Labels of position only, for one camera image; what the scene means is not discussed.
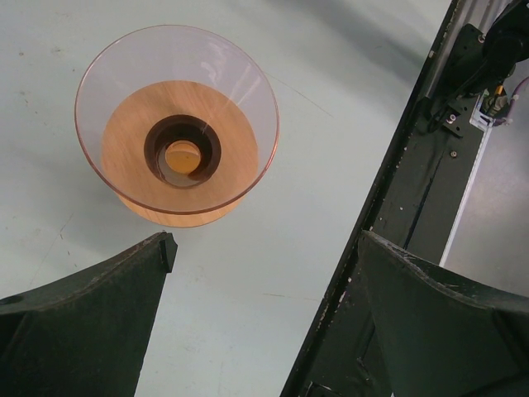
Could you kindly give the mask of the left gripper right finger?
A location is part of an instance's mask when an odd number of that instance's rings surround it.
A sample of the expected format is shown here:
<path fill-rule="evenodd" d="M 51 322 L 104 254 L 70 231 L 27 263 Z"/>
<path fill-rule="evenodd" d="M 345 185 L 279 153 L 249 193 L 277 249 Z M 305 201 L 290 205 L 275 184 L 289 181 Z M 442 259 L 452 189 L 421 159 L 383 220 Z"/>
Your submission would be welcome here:
<path fill-rule="evenodd" d="M 359 264 L 396 396 L 526 396 L 528 299 L 458 275 L 373 232 Z"/>

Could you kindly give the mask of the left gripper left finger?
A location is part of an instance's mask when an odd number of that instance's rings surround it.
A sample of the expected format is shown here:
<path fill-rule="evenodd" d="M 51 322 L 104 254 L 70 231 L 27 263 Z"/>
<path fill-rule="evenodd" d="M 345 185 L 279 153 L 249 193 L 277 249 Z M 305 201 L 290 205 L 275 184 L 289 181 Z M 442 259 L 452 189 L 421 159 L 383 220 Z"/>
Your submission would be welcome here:
<path fill-rule="evenodd" d="M 178 246 L 159 232 L 1 300 L 3 396 L 133 396 Z"/>

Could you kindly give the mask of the clear glass dripper cone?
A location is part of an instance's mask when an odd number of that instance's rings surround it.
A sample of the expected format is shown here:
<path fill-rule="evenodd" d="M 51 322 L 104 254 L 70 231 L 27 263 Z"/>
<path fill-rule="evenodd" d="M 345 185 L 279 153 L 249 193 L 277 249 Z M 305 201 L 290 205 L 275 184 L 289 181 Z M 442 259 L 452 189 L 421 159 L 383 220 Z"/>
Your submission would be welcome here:
<path fill-rule="evenodd" d="M 279 110 L 260 67 L 223 37 L 162 25 L 114 41 L 76 94 L 79 144 L 131 209 L 168 224 L 230 211 L 269 168 Z"/>

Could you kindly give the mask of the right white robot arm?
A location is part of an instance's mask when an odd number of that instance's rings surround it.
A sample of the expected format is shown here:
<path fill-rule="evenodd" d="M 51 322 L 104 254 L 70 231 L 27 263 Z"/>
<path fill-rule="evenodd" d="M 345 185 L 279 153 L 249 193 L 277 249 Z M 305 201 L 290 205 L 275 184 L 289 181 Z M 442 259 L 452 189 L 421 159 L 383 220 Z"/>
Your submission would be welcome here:
<path fill-rule="evenodd" d="M 511 1 L 488 30 L 483 46 L 485 76 L 504 81 L 528 58 L 528 1 Z"/>

